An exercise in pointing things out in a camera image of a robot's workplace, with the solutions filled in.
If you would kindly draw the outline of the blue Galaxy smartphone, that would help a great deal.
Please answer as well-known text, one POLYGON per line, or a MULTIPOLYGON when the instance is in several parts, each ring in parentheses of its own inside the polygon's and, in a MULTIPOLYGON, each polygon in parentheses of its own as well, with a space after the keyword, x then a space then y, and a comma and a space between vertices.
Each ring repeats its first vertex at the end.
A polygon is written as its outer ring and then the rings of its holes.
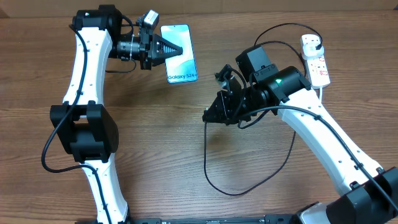
POLYGON ((182 54, 165 60, 167 81, 172 84, 197 81, 197 65, 188 24, 164 25, 160 33, 165 40, 182 48, 182 54))

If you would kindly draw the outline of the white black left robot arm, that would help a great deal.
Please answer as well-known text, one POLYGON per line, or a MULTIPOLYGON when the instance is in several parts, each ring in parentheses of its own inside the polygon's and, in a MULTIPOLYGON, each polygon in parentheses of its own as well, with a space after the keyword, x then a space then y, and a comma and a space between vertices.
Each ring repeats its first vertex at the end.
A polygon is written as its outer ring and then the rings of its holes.
POLYGON ((119 131, 104 106, 104 78, 111 58, 132 61, 150 70, 183 49, 154 33, 159 14, 147 11, 132 22, 114 5, 79 10, 70 28, 75 33, 76 53, 72 77, 61 105, 50 108, 53 132, 45 143, 41 163, 45 170, 62 173, 82 169, 96 204, 94 223, 132 223, 116 172, 119 131), (45 161, 57 136, 76 165, 52 169, 45 161))

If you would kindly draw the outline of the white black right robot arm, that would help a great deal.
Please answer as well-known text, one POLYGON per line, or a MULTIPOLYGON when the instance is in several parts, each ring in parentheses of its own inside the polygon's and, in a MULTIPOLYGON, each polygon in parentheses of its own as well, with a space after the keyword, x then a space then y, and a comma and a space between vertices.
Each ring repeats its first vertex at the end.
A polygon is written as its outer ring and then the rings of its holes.
POLYGON ((247 128, 272 112, 305 142, 327 171, 339 198, 313 203, 290 216, 291 223, 387 223, 397 217, 397 169, 384 169, 363 152, 331 117, 303 72, 279 70, 262 45, 224 66, 221 85, 203 114, 204 123, 247 128))

